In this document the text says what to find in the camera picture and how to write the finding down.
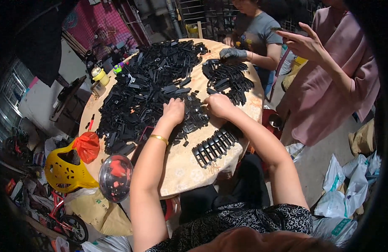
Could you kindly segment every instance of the metal cup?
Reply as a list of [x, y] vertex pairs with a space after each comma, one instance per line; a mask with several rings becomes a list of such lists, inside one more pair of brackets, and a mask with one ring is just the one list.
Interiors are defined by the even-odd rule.
[[278, 114], [271, 114], [268, 117], [268, 122], [272, 127], [278, 128], [278, 129], [281, 128], [283, 125], [282, 118]]
[[90, 89], [92, 91], [93, 96], [96, 98], [101, 97], [106, 92], [106, 87], [103, 86], [100, 81], [96, 81], [95, 83], [93, 83]]

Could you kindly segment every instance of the woman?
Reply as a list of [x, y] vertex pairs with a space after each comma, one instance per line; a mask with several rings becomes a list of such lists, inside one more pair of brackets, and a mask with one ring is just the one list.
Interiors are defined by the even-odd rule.
[[308, 59], [277, 106], [286, 121], [285, 146], [313, 146], [354, 112], [368, 115], [380, 88], [378, 67], [368, 41], [342, 0], [316, 12], [308, 37], [277, 31], [295, 55]]
[[[220, 57], [237, 58], [256, 65], [264, 95], [267, 95], [279, 64], [282, 46], [282, 38], [273, 33], [271, 28], [280, 25], [258, 7], [257, 0], [232, 0], [232, 3], [240, 13], [235, 19], [234, 33], [223, 41], [232, 48], [222, 49]], [[234, 48], [237, 44], [244, 50]]]
[[333, 245], [310, 237], [311, 214], [296, 168], [279, 140], [235, 107], [227, 96], [213, 94], [204, 102], [212, 114], [231, 121], [249, 136], [257, 153], [271, 165], [269, 174], [274, 205], [269, 206], [260, 160], [254, 155], [245, 156], [238, 171], [237, 187], [242, 192], [235, 188], [230, 197], [218, 198], [213, 186], [209, 185], [182, 193], [181, 225], [169, 238], [158, 189], [166, 139], [184, 118], [184, 103], [179, 98], [172, 98], [169, 104], [163, 105], [163, 116], [146, 142], [132, 176], [130, 203], [134, 251], [335, 250]]

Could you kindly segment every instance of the round table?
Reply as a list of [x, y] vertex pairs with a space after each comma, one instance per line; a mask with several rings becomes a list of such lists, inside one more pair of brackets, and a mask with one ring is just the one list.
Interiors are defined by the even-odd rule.
[[[186, 41], [191, 39], [180, 39], [180, 41]], [[219, 52], [223, 48], [229, 48], [229, 46], [207, 39], [192, 39], [194, 43], [203, 42], [204, 45], [211, 50], [211, 53], [202, 55], [202, 63], [208, 59], [219, 58]], [[190, 87], [191, 91], [199, 91], [198, 98], [204, 100], [208, 97], [207, 94], [207, 82], [208, 79], [202, 73], [202, 63], [193, 68], [191, 73], [191, 82], [186, 86]], [[264, 91], [260, 83], [260, 79], [256, 73], [255, 68], [251, 63], [246, 62], [248, 70], [245, 72], [245, 76], [254, 82], [255, 88], [246, 92], [247, 102], [244, 106], [239, 106], [246, 114], [255, 120], [261, 119], [262, 105], [264, 101]], [[103, 101], [108, 96], [113, 85], [116, 84], [115, 74], [111, 71], [108, 76], [110, 82], [106, 85], [106, 92], [100, 98], [91, 96], [88, 100], [84, 112], [82, 114], [79, 135], [82, 135], [87, 130], [85, 129], [88, 122], [90, 122], [92, 115], [95, 114], [95, 119], [92, 126], [92, 131], [96, 131], [99, 126], [101, 114], [99, 108], [103, 105]], [[244, 152], [248, 146], [247, 139], [241, 139], [238, 144], [235, 144], [227, 155], [222, 156], [222, 159], [217, 159], [216, 162], [208, 165], [206, 169], [200, 167], [197, 163], [191, 149], [203, 140], [211, 137], [215, 130], [221, 127], [224, 122], [220, 118], [210, 118], [210, 123], [207, 127], [196, 130], [188, 134], [187, 141], [189, 144], [184, 147], [184, 141], [180, 144], [172, 146], [169, 151], [166, 152], [166, 162], [164, 172], [161, 179], [160, 195], [162, 198], [170, 198], [173, 195], [179, 194], [184, 191], [195, 189], [201, 186], [209, 185], [215, 181], [217, 175], [220, 172], [226, 172], [228, 175], [232, 175], [236, 169], [238, 160], [242, 158]], [[86, 169], [98, 180], [99, 170], [101, 167], [101, 160], [105, 160], [108, 155], [105, 154], [105, 141], [104, 138], [100, 139], [100, 152], [98, 157], [90, 164], [85, 164]]]

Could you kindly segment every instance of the pink shirt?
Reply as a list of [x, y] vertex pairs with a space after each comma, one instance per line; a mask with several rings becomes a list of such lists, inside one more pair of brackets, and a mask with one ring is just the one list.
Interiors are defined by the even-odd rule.
[[343, 95], [332, 78], [315, 62], [306, 63], [289, 86], [277, 112], [290, 111], [292, 137], [313, 146], [357, 112], [362, 121], [378, 95], [378, 67], [368, 41], [353, 15], [343, 18], [334, 8], [316, 12], [312, 28], [334, 61], [352, 78], [352, 90]]

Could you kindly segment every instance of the window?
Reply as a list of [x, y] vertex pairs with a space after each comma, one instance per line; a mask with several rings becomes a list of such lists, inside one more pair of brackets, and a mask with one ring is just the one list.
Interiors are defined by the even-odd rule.
[[16, 59], [8, 71], [0, 90], [0, 141], [10, 136], [12, 127], [17, 128], [23, 118], [18, 106], [34, 75]]

